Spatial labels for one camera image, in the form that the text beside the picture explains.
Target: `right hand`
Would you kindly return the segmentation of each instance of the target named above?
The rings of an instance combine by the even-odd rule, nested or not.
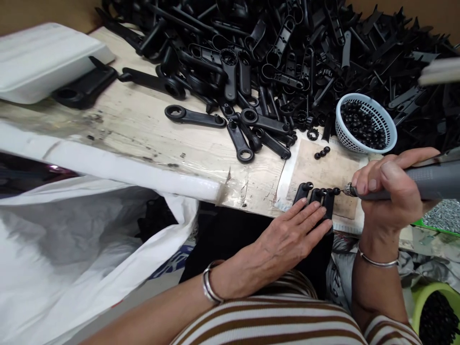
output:
[[[370,161],[353,175],[352,186],[359,194],[366,195],[383,188],[391,194],[391,200],[362,201],[365,229],[398,233],[438,203],[433,200],[422,202],[417,185],[403,170],[438,154],[435,148],[411,149],[399,156],[387,155],[380,161]]]

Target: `gray rotary tool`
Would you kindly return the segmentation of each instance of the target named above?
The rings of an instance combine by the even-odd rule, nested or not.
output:
[[[405,172],[417,184],[422,200],[460,199],[460,147],[417,163]],[[359,195],[351,183],[343,192],[362,200],[390,199],[386,190]]]

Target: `silver bangle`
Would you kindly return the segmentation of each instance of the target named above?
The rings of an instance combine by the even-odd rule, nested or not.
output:
[[[222,262],[219,262],[220,260],[215,260],[209,264],[209,266],[205,269],[203,272],[203,291],[205,293],[205,296],[209,301],[215,304],[222,304],[225,302],[225,300],[219,295],[217,295],[214,290],[211,287],[211,283],[209,281],[209,275],[211,274],[211,271],[214,267],[217,265],[221,264]]]
[[[396,260],[393,260],[389,263],[378,263],[378,262],[375,262],[375,261],[372,261],[371,259],[369,259],[367,256],[364,255],[364,253],[361,251],[361,249],[359,248],[359,243],[358,243],[358,253],[359,255],[361,256],[361,258],[364,260],[364,261],[367,261],[369,264],[373,265],[373,266],[376,266],[376,267],[380,267],[380,268],[390,268],[390,267],[394,267],[394,266],[397,266],[398,265],[398,261],[399,261],[399,251],[398,251],[398,258]]]

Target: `brown and white striped sleeve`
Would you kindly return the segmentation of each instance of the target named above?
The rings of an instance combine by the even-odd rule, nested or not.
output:
[[[410,327],[378,316],[366,330],[371,344],[420,344]],[[172,345],[368,344],[341,307],[319,301],[310,281],[291,271],[256,295],[204,313]]]
[[[422,345],[412,327],[383,315],[372,319],[364,332],[364,336],[369,345]]]

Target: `finger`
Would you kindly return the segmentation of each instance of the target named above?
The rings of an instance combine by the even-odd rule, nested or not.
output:
[[[316,211],[312,213],[311,216],[306,218],[303,222],[301,222],[295,229],[300,231],[303,234],[307,234],[311,229],[313,229],[326,214],[326,208],[320,207]]]
[[[368,177],[372,167],[379,161],[370,161],[364,168],[361,168],[359,173],[356,191],[359,195],[366,195],[368,193]]]
[[[321,204],[318,201],[312,202],[303,210],[301,210],[290,222],[292,222],[293,225],[299,225],[305,219],[311,216],[313,212],[316,211],[320,206]]]
[[[423,202],[423,214],[430,211],[434,206],[439,204],[441,200],[429,200]]]
[[[382,165],[380,171],[382,185],[390,193],[391,202],[395,207],[414,209],[417,204],[422,203],[414,180],[398,164],[388,161]]]
[[[278,218],[281,219],[281,220],[290,220],[290,219],[292,219],[294,216],[296,216],[303,209],[303,207],[305,206],[306,203],[307,203],[307,198],[300,199],[298,202],[296,202],[294,205],[292,205],[292,207],[289,210],[287,210],[285,213],[283,213]]]
[[[325,234],[332,227],[332,220],[326,219],[323,223],[318,225],[315,229],[310,231],[303,239],[303,254],[307,256],[311,253],[312,249],[321,241]]]
[[[401,153],[397,159],[394,160],[401,168],[406,169],[413,166],[415,163],[426,161],[428,158],[439,155],[440,152],[432,147],[410,149]]]
[[[351,179],[351,185],[353,187],[356,187],[356,185],[358,184],[359,174],[361,174],[361,170],[362,169],[359,169],[353,174],[353,177]]]
[[[380,168],[384,163],[394,161],[396,158],[398,158],[397,155],[387,155],[372,167],[368,176],[368,190],[370,192],[376,192],[382,188],[382,183],[380,182]]]

